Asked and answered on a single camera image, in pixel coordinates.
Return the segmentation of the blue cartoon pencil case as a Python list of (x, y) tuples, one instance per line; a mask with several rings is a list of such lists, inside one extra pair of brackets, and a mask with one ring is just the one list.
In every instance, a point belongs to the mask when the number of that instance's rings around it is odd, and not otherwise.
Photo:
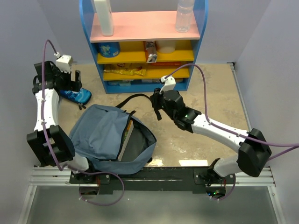
[(60, 96), (77, 104), (81, 110), (82, 108), (86, 108), (85, 105), (90, 101), (92, 93), (85, 88), (81, 88), (79, 92), (61, 90)]

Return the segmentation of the orange treehouse book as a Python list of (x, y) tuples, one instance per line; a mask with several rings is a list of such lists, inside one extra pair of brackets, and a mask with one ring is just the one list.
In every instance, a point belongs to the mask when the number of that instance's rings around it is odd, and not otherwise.
[(131, 133), (134, 129), (134, 123), (132, 120), (130, 120), (129, 124), (128, 124), (128, 127), (125, 131), (125, 135), (124, 135), (124, 138), (123, 138), (123, 142), (122, 142), (122, 148), (121, 148), (121, 151), (118, 155), (118, 158), (117, 160), (121, 161), (122, 160), (122, 157), (123, 157), (123, 154), (125, 152), (125, 149), (127, 147), (127, 144), (128, 144), (128, 141), (129, 141), (129, 138), (131, 136)]

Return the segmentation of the blue-grey fabric backpack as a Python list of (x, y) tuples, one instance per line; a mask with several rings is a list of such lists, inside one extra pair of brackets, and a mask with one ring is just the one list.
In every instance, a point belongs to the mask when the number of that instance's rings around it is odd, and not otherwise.
[[(156, 137), (134, 116), (135, 111), (122, 109), (130, 99), (138, 96), (134, 94), (117, 106), (94, 104), (86, 109), (72, 128), (69, 137), (76, 153), (86, 157), (96, 170), (131, 175), (150, 162)], [(119, 161), (117, 158), (130, 120), (134, 129)]]

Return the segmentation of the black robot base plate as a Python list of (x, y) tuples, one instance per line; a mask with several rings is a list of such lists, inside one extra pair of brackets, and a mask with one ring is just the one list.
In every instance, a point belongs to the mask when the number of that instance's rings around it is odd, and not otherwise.
[[(204, 194), (234, 183), (232, 175), (221, 179), (202, 178), (207, 167), (144, 167), (132, 175), (120, 175), (126, 191), (189, 191)], [(83, 194), (96, 193), (111, 195), (121, 191), (119, 178), (110, 174), (85, 175), (71, 173), (70, 184), (79, 185)]]

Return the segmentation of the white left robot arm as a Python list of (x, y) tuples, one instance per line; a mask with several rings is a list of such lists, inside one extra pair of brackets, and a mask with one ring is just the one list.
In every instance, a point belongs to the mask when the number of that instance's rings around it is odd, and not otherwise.
[(33, 132), (27, 134), (27, 143), (41, 167), (71, 167), (81, 170), (80, 177), (86, 183), (94, 182), (96, 170), (86, 157), (76, 153), (71, 139), (58, 124), (59, 93), (81, 89), (80, 71), (76, 70), (75, 80), (71, 80), (72, 59), (67, 55), (55, 62), (36, 63), (35, 69), (32, 92), (37, 101), (37, 119)]

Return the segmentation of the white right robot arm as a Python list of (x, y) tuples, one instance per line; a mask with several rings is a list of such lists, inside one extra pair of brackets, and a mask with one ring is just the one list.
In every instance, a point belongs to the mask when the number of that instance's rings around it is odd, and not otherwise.
[(215, 159), (200, 174), (207, 184), (219, 183), (224, 177), (240, 172), (258, 177), (272, 154), (261, 131), (253, 128), (248, 132), (209, 119), (187, 107), (176, 90), (156, 88), (150, 100), (153, 109), (163, 110), (179, 129), (209, 137), (236, 152), (235, 156)]

